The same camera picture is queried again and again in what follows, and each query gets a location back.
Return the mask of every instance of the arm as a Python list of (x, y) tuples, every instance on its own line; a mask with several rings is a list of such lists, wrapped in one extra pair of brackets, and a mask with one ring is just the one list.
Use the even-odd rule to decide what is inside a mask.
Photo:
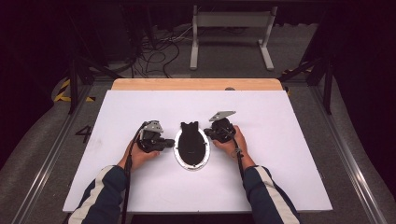
[[(287, 194), (272, 180), (271, 174), (266, 168), (256, 166), (248, 154), (248, 145), (244, 135), (238, 126), (234, 127), (236, 130), (234, 138), (243, 154), (242, 167), (245, 174), (243, 185), (255, 223), (301, 223)], [(233, 141), (222, 144), (215, 140), (213, 143), (236, 161)]]
[[(117, 166), (107, 166), (85, 189), (76, 211), (69, 218), (69, 223), (117, 223), (120, 216), (121, 193), (125, 190), (127, 178), (124, 173), (126, 158), (131, 143)], [(132, 150), (132, 172), (145, 161), (155, 158), (159, 151), (146, 153), (137, 144)]]

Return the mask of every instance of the white metal frame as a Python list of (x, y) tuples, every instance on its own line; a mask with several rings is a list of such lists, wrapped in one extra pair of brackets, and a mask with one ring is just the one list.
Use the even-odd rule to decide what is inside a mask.
[(259, 47), (267, 70), (273, 71), (274, 65), (268, 52), (267, 44), (276, 11), (277, 7), (272, 7), (270, 12), (198, 12), (197, 6), (194, 6), (190, 69), (196, 70), (198, 68), (198, 27), (263, 27), (265, 28), (265, 34), (263, 39), (258, 41)]

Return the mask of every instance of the dark background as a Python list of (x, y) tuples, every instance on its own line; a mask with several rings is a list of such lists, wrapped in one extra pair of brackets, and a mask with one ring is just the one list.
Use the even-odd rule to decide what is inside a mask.
[[(149, 8), (153, 25), (191, 22), (192, 7)], [(276, 23), (320, 22), (323, 7), (280, 7)], [(56, 7), (3, 1), (0, 7), (0, 167), (29, 128), (53, 106), (51, 92), (78, 53), (101, 65), (132, 61), (147, 6)], [(327, 14), (306, 59), (334, 56), (334, 75), (369, 158), (396, 195), (395, 16), (386, 1), (351, 2)]]

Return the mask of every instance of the gray floor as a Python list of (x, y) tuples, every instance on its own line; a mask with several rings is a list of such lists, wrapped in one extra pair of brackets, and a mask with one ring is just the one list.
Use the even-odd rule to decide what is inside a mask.
[[(241, 35), (233, 35), (220, 30), (206, 31), (200, 37), (198, 70), (196, 71), (189, 69), (191, 42), (182, 41), (178, 43), (179, 56), (166, 67), (166, 71), (172, 77), (279, 77), (282, 71), (297, 66), (315, 30), (315, 25), (275, 27), (268, 44), (276, 68), (273, 72), (266, 71), (256, 43), (261, 31), (252, 29)], [(177, 50), (171, 46), (164, 53), (172, 58)], [(161, 70), (162, 65), (151, 63), (149, 68)], [(126, 77), (130, 77), (131, 74), (131, 70), (122, 73)], [(150, 73), (150, 76), (163, 77), (163, 74)], [(320, 112), (321, 105), (316, 103), (312, 88), (307, 87), (301, 81), (302, 78), (304, 75), (298, 76), (285, 85), (290, 87), (290, 102), (315, 163), (322, 173), (333, 211), (303, 213), (301, 217), (304, 223), (370, 223), (337, 153), (332, 133)], [(75, 133), (86, 125), (94, 126), (106, 90), (111, 87), (111, 81), (107, 81), (106, 78), (97, 79), (101, 81), (96, 81), (89, 92), (89, 96), (96, 97), (96, 101), (83, 103), (44, 188), (36, 202), (32, 204), (33, 209), (26, 216), (25, 223), (61, 223), (64, 220), (65, 214), (62, 212), (64, 199), (86, 146), (83, 143), (84, 137)], [(53, 95), (57, 93), (60, 85), (62, 81), (54, 89)], [(62, 129), (68, 108), (67, 102), (55, 103), (55, 106), (23, 137), (7, 164), (0, 171), (0, 223), (11, 223), (17, 214), (38, 170)], [(396, 223), (394, 199), (367, 158), (351, 125), (335, 81), (332, 91), (332, 117), (387, 222)], [(140, 219), (134, 218), (134, 220), (136, 223), (143, 223)], [(151, 223), (152, 220), (159, 221), (152, 217), (146, 219), (146, 223)], [(173, 222), (178, 223), (181, 220), (176, 219)], [(167, 223), (163, 217), (160, 221)]]

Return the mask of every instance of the floor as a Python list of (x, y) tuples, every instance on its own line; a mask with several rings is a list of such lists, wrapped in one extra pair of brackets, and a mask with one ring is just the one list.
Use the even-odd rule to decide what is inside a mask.
[[(143, 58), (139, 59), (132, 66), (133, 70), (128, 69), (120, 74), (124, 77), (131, 77), (133, 74), (134, 77), (165, 77), (163, 65), (179, 52), (177, 57), (165, 66), (166, 73), (171, 77), (280, 77), (284, 70), (298, 65), (316, 28), (316, 25), (274, 27), (268, 44), (276, 68), (272, 72), (265, 69), (256, 42), (262, 31), (210, 29), (200, 32), (196, 71), (189, 69), (191, 36), (185, 35), (184, 39), (177, 40), (180, 41), (177, 42), (177, 47), (169, 45), (161, 50), (161, 53), (147, 50), (144, 59), (149, 63)], [(158, 39), (164, 35), (166, 34), (158, 33)], [(118, 66), (120, 65), (112, 64), (111, 68)], [(375, 223), (362, 205), (356, 186), (352, 184), (350, 173), (339, 154), (332, 130), (326, 122), (326, 115), (321, 112), (321, 104), (317, 103), (314, 92), (322, 91), (322, 83), (318, 87), (307, 87), (304, 83), (305, 76), (300, 74), (283, 85), (290, 89), (290, 102), (322, 175), (333, 211), (301, 213), (302, 220), (304, 223)], [(59, 85), (55, 87), (53, 98), (63, 83), (64, 81), (60, 80)], [(111, 84), (111, 79), (96, 75), (96, 81), (92, 86), (79, 86), (79, 92), (85, 92), (86, 95), (81, 94), (84, 100), (74, 116), (67, 114), (70, 103), (56, 102), (22, 138), (0, 171), (0, 223), (64, 221), (64, 199), (86, 146), (84, 136), (76, 133), (87, 125), (94, 127), (101, 103)], [(86, 96), (95, 97), (95, 101), (86, 102)], [(361, 146), (336, 81), (332, 85), (331, 119), (358, 164), (380, 213), (388, 223), (396, 223), (396, 203)], [(60, 138), (59, 133), (63, 133), (64, 138)], [(44, 169), (44, 174), (39, 172), (40, 169), (43, 170), (43, 164), (51, 164)], [(39, 188), (32, 188), (34, 192), (29, 192), (35, 180), (42, 182), (38, 185), (36, 183)], [(129, 219), (132, 219), (132, 223), (253, 222), (250, 215), (133, 216)]]

